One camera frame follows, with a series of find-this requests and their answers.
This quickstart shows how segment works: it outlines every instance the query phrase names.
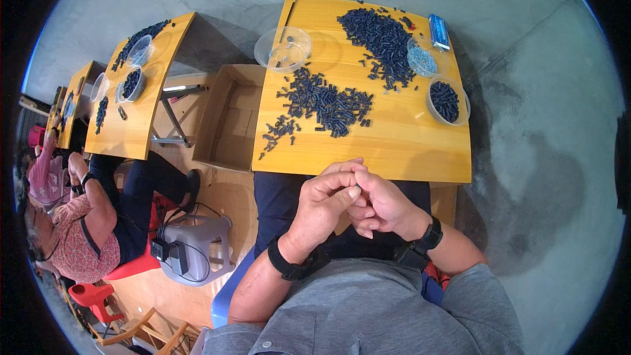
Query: gray shirt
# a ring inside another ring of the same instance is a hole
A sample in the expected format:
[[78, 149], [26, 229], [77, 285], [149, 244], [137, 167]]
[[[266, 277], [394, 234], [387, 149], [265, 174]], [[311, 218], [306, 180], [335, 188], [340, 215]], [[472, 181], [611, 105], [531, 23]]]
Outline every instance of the gray shirt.
[[421, 273], [375, 259], [334, 260], [293, 283], [265, 328], [225, 325], [204, 354], [522, 354], [517, 316], [486, 265], [452, 277], [442, 307]]

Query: pink shirt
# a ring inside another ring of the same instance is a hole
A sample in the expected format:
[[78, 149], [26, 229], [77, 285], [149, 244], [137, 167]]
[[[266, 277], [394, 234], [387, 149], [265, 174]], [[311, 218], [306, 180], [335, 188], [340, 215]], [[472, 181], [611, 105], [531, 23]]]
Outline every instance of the pink shirt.
[[58, 207], [52, 219], [57, 224], [54, 242], [59, 240], [51, 257], [52, 264], [61, 275], [84, 284], [100, 280], [121, 261], [121, 250], [114, 233], [110, 233], [101, 249], [95, 249], [90, 233], [82, 224], [82, 218], [89, 212], [88, 197], [81, 195]]
[[61, 167], [62, 158], [58, 156], [51, 160], [56, 144], [55, 138], [44, 139], [42, 154], [37, 157], [28, 173], [30, 194], [43, 205], [57, 204], [59, 201], [66, 203], [70, 200], [70, 187], [65, 186], [68, 178], [64, 176]]

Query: gray plastic stool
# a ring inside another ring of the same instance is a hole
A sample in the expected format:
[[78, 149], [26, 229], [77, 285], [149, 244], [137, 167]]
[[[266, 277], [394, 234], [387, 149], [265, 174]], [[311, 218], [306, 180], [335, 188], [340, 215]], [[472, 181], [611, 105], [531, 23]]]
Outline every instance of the gray plastic stool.
[[[198, 224], [181, 225], [181, 223], [187, 219], [195, 219]], [[168, 243], [178, 240], [188, 245], [185, 245], [184, 249], [189, 270], [180, 276], [173, 272], [173, 269], [166, 263], [161, 262], [160, 265], [162, 266], [164, 274], [166, 274], [171, 280], [177, 281], [180, 284], [188, 286], [202, 286], [221, 277], [225, 273], [232, 272], [235, 266], [230, 263], [230, 250], [228, 248], [228, 229], [231, 227], [232, 221], [226, 216], [212, 218], [186, 214], [174, 219], [165, 229], [164, 237]], [[217, 237], [222, 239], [222, 257], [212, 258], [208, 254], [208, 249], [210, 247], [210, 243], [212, 243]], [[218, 264], [222, 267], [213, 272], [210, 270], [207, 260], [212, 264]], [[173, 261], [169, 257], [166, 262], [169, 265], [172, 265]]]

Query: wooden floor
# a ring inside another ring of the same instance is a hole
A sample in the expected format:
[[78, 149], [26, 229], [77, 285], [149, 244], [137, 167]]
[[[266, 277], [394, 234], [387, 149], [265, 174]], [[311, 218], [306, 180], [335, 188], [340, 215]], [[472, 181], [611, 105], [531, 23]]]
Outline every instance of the wooden floor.
[[[187, 76], [169, 79], [165, 87], [194, 83], [209, 83], [209, 80], [206, 79], [206, 75]], [[193, 142], [204, 133], [197, 127], [207, 97], [206, 93], [190, 95], [172, 104], [184, 132], [187, 135], [193, 135]], [[161, 137], [175, 134], [162, 105], [158, 106], [154, 127]], [[241, 263], [243, 257], [252, 248], [257, 233], [252, 174], [217, 170], [195, 163], [191, 160], [193, 148], [187, 149], [183, 145], [170, 144], [167, 147], [161, 147], [153, 144], [151, 149], [182, 172], [192, 168], [199, 168], [202, 171], [198, 201], [230, 217], [233, 222], [229, 234], [230, 260], [235, 264]], [[443, 223], [453, 225], [456, 211], [456, 186], [432, 185], [432, 201], [432, 212]], [[205, 210], [204, 207], [200, 207], [199, 213], [213, 215], [212, 212]], [[339, 233], [348, 224], [348, 218], [342, 218], [336, 232]], [[199, 288], [179, 284], [169, 279], [161, 269], [107, 282], [112, 284], [115, 290], [112, 299], [113, 308], [125, 315], [125, 321], [140, 319], [143, 313], [154, 307], [157, 310], [157, 316], [150, 320], [152, 327], [164, 336], [171, 337], [184, 320], [196, 327], [212, 327], [210, 306], [213, 297], [230, 274]]]

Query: plastic bowl of black parts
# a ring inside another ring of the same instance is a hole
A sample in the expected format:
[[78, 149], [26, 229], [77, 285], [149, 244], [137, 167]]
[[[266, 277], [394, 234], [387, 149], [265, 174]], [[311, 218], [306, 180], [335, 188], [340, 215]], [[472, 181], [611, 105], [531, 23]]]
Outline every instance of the plastic bowl of black parts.
[[432, 78], [446, 74], [449, 70], [449, 58], [445, 51], [432, 46], [429, 39], [413, 35], [408, 43], [408, 64], [416, 74]]
[[300, 28], [285, 26], [265, 32], [254, 45], [259, 65], [276, 73], [291, 73], [311, 54], [311, 37]]
[[439, 123], [461, 126], [469, 121], [469, 97], [462, 85], [449, 77], [437, 76], [430, 80], [425, 102], [430, 114]]
[[92, 103], [103, 99], [106, 95], [107, 90], [110, 87], [110, 81], [105, 76], [105, 73], [99, 74], [97, 80], [92, 85], [92, 90], [90, 91], [90, 100]]
[[147, 77], [143, 74], [140, 66], [132, 66], [127, 73], [125, 82], [123, 83], [122, 93], [119, 96], [120, 102], [133, 103], [138, 100], [138, 98], [140, 98], [140, 95], [142, 95], [143, 91], [145, 90], [146, 84]]
[[127, 55], [127, 66], [144, 66], [153, 55], [153, 37], [145, 35], [134, 44]]

